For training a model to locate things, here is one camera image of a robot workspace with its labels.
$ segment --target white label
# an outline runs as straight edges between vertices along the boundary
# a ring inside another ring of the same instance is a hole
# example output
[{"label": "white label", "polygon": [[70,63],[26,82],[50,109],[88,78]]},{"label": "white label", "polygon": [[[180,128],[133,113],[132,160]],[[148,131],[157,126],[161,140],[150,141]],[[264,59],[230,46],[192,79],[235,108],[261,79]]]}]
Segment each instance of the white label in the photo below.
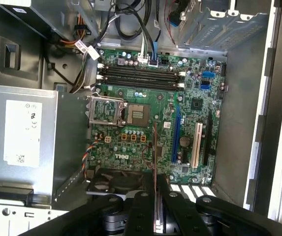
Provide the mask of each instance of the white label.
[{"label": "white label", "polygon": [[39,166],[42,103],[6,101],[4,161]]},{"label": "white label", "polygon": [[86,45],[81,41],[81,40],[77,40],[77,42],[74,44],[78,50],[80,50],[83,54],[85,54],[87,52],[87,47]]},{"label": "white label", "polygon": [[95,48],[93,48],[92,45],[87,48],[87,52],[93,60],[97,60],[100,57],[99,53],[95,50]]},{"label": "white label", "polygon": [[27,14],[27,11],[25,11],[24,9],[20,9],[20,8],[15,8],[15,7],[13,7],[13,10],[16,11],[16,12],[18,12],[18,13],[25,13],[25,14]]},{"label": "white label", "polygon": [[116,159],[129,160],[129,155],[115,154]]},{"label": "white label", "polygon": [[170,129],[171,127],[171,122],[164,122],[164,128]]},{"label": "white label", "polygon": [[154,27],[160,29],[159,23],[157,20],[154,20]]}]

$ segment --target blue sata port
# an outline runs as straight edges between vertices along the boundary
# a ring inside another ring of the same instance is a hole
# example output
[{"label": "blue sata port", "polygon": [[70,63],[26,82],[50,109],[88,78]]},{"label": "blue sata port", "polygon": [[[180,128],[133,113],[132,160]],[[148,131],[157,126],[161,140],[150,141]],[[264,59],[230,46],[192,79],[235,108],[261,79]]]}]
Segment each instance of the blue sata port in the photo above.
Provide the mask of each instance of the blue sata port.
[{"label": "blue sata port", "polygon": [[204,71],[202,73],[202,77],[203,78],[214,78],[215,77],[215,73],[213,73],[211,71]]},{"label": "blue sata port", "polygon": [[210,88],[211,88],[210,85],[201,85],[201,86],[200,86],[200,89],[201,89],[201,90],[209,90]]}]

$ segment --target blue pcie slot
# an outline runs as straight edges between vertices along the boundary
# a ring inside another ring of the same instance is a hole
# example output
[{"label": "blue pcie slot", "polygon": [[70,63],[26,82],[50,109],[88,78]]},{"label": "blue pcie slot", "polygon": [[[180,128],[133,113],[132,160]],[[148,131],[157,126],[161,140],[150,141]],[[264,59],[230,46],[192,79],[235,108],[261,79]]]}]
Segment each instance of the blue pcie slot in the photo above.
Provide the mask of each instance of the blue pcie slot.
[{"label": "blue pcie slot", "polygon": [[215,76],[216,76],[216,74],[214,72],[211,72],[211,71],[204,71],[202,73],[202,77],[203,78],[210,78],[210,79],[212,79],[212,78],[215,78]]},{"label": "blue pcie slot", "polygon": [[179,136],[180,136],[180,126],[181,126],[181,114],[180,108],[177,107],[176,109],[176,122],[175,122],[175,133],[174,133],[174,142],[172,145],[172,157],[171,162],[177,162],[177,152],[179,147]]},{"label": "blue pcie slot", "polygon": [[201,85],[201,86],[200,86],[200,89],[201,89],[201,90],[209,90],[210,88],[211,88],[210,85]]}]

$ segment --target fan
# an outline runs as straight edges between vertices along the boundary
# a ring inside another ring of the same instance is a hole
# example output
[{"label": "fan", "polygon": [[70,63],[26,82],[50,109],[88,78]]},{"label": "fan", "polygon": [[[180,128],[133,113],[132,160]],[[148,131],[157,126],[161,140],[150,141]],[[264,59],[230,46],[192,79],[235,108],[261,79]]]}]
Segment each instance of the fan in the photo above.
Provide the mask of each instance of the fan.
[{"label": "fan", "polygon": [[126,194],[132,190],[143,189],[143,173],[99,169],[92,178],[89,191]]}]

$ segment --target motherboard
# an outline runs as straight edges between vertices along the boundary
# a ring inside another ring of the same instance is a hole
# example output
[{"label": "motherboard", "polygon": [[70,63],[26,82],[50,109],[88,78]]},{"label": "motherboard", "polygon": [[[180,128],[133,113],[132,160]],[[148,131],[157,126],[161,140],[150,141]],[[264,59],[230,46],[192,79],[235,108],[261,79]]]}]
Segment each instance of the motherboard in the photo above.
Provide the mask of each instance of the motherboard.
[{"label": "motherboard", "polygon": [[[125,171],[153,168],[171,183],[212,182],[225,92],[224,62],[103,50],[99,59],[104,100],[94,103],[89,166]],[[124,104],[120,123],[116,102]]]}]

